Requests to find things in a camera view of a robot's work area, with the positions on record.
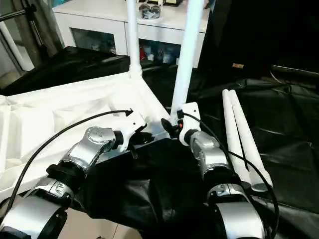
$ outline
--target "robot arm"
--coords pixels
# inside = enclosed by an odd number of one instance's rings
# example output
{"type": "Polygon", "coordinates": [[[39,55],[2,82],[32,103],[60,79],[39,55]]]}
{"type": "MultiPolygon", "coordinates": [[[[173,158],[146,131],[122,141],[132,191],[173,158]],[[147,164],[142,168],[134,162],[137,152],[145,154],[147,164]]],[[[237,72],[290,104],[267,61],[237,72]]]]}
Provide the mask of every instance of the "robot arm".
{"type": "Polygon", "coordinates": [[[131,113],[121,130],[90,127],[57,165],[47,168],[48,176],[31,189],[5,216],[0,239],[56,239],[69,208],[99,156],[127,149],[131,136],[146,125],[139,113],[131,113]]]}
{"type": "MultiPolygon", "coordinates": [[[[196,103],[184,104],[182,111],[200,119],[196,103]]],[[[263,222],[241,187],[238,175],[227,161],[218,141],[201,131],[199,126],[199,122],[184,116],[179,140],[190,147],[198,161],[207,190],[207,203],[213,208],[216,218],[216,238],[264,239],[263,222]]]]}

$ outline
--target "white pvc pipe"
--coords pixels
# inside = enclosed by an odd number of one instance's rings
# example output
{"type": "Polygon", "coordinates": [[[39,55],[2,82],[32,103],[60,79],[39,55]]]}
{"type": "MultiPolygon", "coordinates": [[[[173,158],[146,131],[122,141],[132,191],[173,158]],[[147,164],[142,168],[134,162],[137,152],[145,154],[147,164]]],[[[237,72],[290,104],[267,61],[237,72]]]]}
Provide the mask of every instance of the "white pvc pipe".
{"type": "MultiPolygon", "coordinates": [[[[228,150],[243,156],[241,149],[241,144],[239,140],[239,135],[237,131],[237,125],[235,121],[235,116],[233,112],[233,107],[231,105],[229,91],[223,90],[223,105],[224,105],[224,116],[225,116],[225,126],[227,135],[228,150]]],[[[245,162],[234,155],[230,155],[231,162],[234,166],[235,172],[238,174],[242,185],[244,188],[250,188],[250,176],[246,169],[245,162]]]]}
{"type": "MultiPolygon", "coordinates": [[[[233,106],[233,111],[235,115],[236,124],[239,131],[239,136],[241,139],[241,143],[243,145],[243,150],[245,153],[245,157],[248,161],[252,162],[257,169],[261,172],[264,178],[267,180],[268,184],[273,186],[273,182],[271,181],[269,173],[265,170],[264,164],[260,158],[257,146],[255,144],[254,138],[251,134],[249,129],[248,123],[246,121],[243,109],[240,106],[238,97],[234,90],[229,92],[231,103],[233,106]]],[[[256,173],[256,171],[248,166],[250,172],[250,180],[251,180],[251,187],[254,191],[262,192],[266,191],[266,185],[256,173]]]]}
{"type": "Polygon", "coordinates": [[[140,65],[140,45],[138,38],[138,20],[136,16],[136,0],[127,0],[129,25],[130,75],[142,74],[140,65]]]}
{"type": "Polygon", "coordinates": [[[4,22],[0,22],[0,32],[3,34],[5,40],[7,41],[11,51],[13,52],[17,62],[21,66],[21,68],[24,71],[31,71],[34,68],[32,62],[30,62],[30,64],[27,64],[25,62],[25,60],[21,56],[21,54],[20,54],[20,52],[19,52],[14,40],[12,39],[12,37],[10,35],[10,32],[9,32],[8,28],[6,27],[4,22]]]}
{"type": "Polygon", "coordinates": [[[187,6],[186,27],[180,50],[173,101],[171,106],[171,122],[177,123],[177,111],[186,103],[199,25],[204,10],[204,0],[189,0],[187,6]]]}

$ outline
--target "black fabric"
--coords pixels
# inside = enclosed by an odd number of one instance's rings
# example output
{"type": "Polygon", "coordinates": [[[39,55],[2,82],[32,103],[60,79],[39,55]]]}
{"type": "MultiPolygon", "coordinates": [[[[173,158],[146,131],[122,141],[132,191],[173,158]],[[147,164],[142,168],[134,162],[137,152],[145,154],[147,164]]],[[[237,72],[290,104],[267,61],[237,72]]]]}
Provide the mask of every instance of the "black fabric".
{"type": "MultiPolygon", "coordinates": [[[[67,48],[43,67],[4,90],[4,95],[117,74],[129,59],[67,48]]],[[[175,66],[143,62],[143,78],[164,106],[170,106],[175,66]]],[[[212,78],[194,70],[188,101],[197,101],[202,120],[225,143],[221,91],[236,89],[280,202],[278,239],[319,235],[319,95],[311,88],[273,84],[238,76],[212,78]]],[[[93,218],[105,218],[141,231],[143,238],[216,238],[196,162],[187,147],[165,139],[96,165],[77,195],[93,218]]],[[[273,223],[267,194],[254,199],[273,223]]]]}

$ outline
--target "white table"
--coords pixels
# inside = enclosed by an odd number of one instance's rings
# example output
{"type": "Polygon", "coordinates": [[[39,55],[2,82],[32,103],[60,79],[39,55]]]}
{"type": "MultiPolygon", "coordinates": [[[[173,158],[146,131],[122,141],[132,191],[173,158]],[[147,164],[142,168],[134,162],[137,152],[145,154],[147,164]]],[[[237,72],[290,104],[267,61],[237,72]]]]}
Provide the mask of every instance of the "white table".
{"type": "MultiPolygon", "coordinates": [[[[158,19],[138,19],[139,39],[181,45],[186,21],[186,4],[163,6],[158,19]]],[[[72,0],[53,9],[64,46],[76,46],[72,28],[104,32],[114,37],[118,55],[129,55],[127,7],[124,0],[72,0]]],[[[198,32],[194,67],[198,66],[206,33],[209,9],[204,10],[198,32]]]]}

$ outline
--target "floor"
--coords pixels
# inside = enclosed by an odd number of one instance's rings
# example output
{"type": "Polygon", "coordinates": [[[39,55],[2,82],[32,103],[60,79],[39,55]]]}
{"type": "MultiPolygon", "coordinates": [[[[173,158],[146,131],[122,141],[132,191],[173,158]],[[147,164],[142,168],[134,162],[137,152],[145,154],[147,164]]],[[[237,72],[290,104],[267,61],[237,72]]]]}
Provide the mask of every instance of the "floor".
{"type": "Polygon", "coordinates": [[[142,239],[129,227],[104,219],[91,219],[85,213],[68,209],[68,219],[58,239],[142,239]]]}

